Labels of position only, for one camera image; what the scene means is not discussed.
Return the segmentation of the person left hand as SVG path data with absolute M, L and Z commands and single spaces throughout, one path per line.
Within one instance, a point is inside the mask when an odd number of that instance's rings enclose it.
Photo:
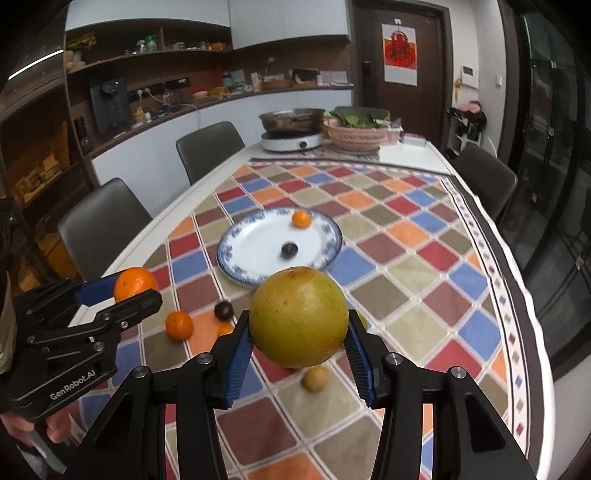
M 32 442 L 27 434 L 35 429 L 35 426 L 14 412 L 5 412 L 1 420 L 7 432 L 24 445 L 31 447 Z M 61 410 L 45 420 L 46 435 L 56 444 L 64 442 L 71 432 L 71 419 L 66 410 Z

